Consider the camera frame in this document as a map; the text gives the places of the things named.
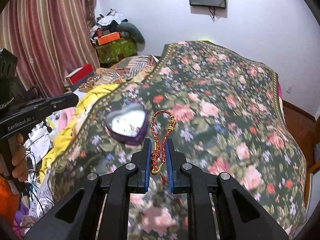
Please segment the left hand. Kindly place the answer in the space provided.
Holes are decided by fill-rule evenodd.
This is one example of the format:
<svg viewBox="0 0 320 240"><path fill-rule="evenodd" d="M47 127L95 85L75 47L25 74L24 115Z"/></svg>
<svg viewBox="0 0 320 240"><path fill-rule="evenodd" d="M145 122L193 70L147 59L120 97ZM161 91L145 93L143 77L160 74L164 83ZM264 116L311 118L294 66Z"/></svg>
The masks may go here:
<svg viewBox="0 0 320 240"><path fill-rule="evenodd" d="M12 176L20 182L24 182L28 177L28 167L27 160L25 158L25 148L23 146L23 136L18 134L16 141L18 148L12 156L12 164L15 167L12 172Z"/></svg>

